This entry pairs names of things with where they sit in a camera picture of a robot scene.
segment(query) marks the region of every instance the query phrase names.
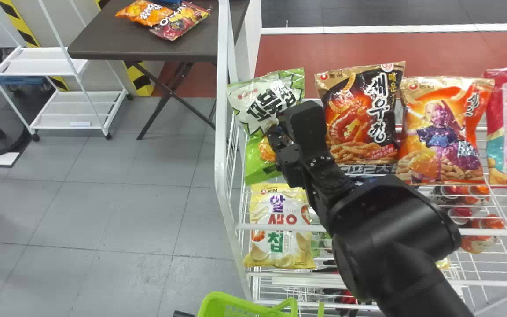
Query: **cart wheel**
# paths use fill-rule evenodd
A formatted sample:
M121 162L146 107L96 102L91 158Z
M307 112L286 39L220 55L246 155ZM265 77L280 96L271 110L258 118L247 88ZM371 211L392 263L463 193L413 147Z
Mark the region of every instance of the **cart wheel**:
M38 85L38 88L41 92L49 92L52 90L52 85L49 82L44 82L44 84Z
M16 84L12 84L12 85L7 85L7 88L10 92L16 92L18 91L18 89L20 88L19 85L16 85Z

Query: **orange lid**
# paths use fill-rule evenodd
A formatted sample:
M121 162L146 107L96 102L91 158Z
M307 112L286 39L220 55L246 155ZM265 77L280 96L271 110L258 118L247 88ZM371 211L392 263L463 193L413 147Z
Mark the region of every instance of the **orange lid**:
M487 228L487 229L505 229L506 228L506 226L503 222L503 219L500 218L499 215L489 214L489 215L487 215L487 217L491 217L492 219L487 218L487 219L482 220L482 224L483 224L484 228Z

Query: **table leg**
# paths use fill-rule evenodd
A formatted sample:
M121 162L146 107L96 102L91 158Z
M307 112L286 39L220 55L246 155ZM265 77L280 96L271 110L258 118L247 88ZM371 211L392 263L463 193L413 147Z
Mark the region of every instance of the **table leg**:
M154 76L153 74L151 74L150 72L148 72L146 69L144 69L139 64L133 64L133 65L139 71L143 72L143 74L145 74L148 78L150 78L151 80L155 81L158 85L160 85L162 87L162 89L163 89L164 94L169 95L169 97L175 98L178 102L181 102L181 104L183 106L187 107L187 109L191 110L197 117L201 118L201 120L205 121L208 125L211 126L211 128L215 129L215 124L212 121L210 121L209 118L207 118L205 115L201 114L201 112L199 112L199 110L197 110L194 106L192 106L190 103L188 103L187 101L185 101L185 99L179 97L174 92L175 88L169 88L169 87L167 87L163 82L161 82L159 80L159 78L157 78L156 76ZM187 67L183 67L183 69L181 71L181 75L180 75L182 77L181 79L183 79L183 77L189 73L189 71L191 70L191 67L193 66L193 63L187 63L187 66L188 66L188 68Z
M189 73L192 67L193 63L184 63L184 62L179 63L177 69L175 70L175 76L171 78L171 80L169 80L169 83L171 83L171 88L169 89L169 91L164 90L164 96L160 99L158 105L155 107L154 112L151 114L150 118L146 122L146 125L142 128L142 131L140 132L136 140L141 140L144 137L144 135L150 128L151 124L153 124L154 120L158 116L158 114L161 112L161 110L163 110L163 107L165 107L169 99L171 99L171 97L173 96L173 94L170 91L175 90L177 89L177 87L179 87L179 85L181 84L181 82L183 82L183 79Z

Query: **green snack bag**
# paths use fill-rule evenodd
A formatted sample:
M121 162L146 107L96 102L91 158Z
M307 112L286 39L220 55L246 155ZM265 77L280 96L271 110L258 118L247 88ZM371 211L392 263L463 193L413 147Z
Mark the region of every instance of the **green snack bag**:
M265 133L277 124L276 113L304 98L304 68L280 70L250 81L228 85L228 100L242 123L246 144L244 182L251 185L281 175Z

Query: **wire rack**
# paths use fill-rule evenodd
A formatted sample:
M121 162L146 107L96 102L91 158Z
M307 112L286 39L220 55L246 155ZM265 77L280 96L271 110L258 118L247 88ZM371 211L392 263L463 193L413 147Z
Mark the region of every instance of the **wire rack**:
M220 0L219 25L231 23L228 0ZM250 231L269 229L271 231L310 231L325 232L314 217L310 225L260 225L249 223L248 207L251 201L251 189L243 184L243 162L247 137L237 124L233 112L227 106L227 74L231 82L237 80L231 28L219 28L218 69L217 69L217 125L226 127L217 129L215 134L215 185L217 197L229 237L233 258L238 269L242 287L247 300L262 305L276 305L287 297L296 297L300 315L316 315L318 302L325 303L325 316L338 316L337 309L358 309L359 316L381 316L380 309L374 303L337 303L336 295L324 293L324 289L345 288L339 275L334 273L316 273L309 269L276 269L273 267L243 266L243 258L251 248ZM400 104L397 107L397 120L400 123ZM478 148L481 161L485 162L485 131L481 124L478 128ZM390 174L394 166L351 166L345 168L352 177L373 177ZM285 183L282 177L268 182ZM417 190L435 199L434 186L421 186ZM463 235L495 235L498 243L481 254L470 254L462 249L449 256L449 268L443 273L463 301L476 315L507 301L507 188L489 186L488 200L482 206L474 207L476 212L471 218L485 218L488 214L497 214L505 220L506 229L460 229ZM332 259L325 247L317 257L317 269L326 267L324 261Z

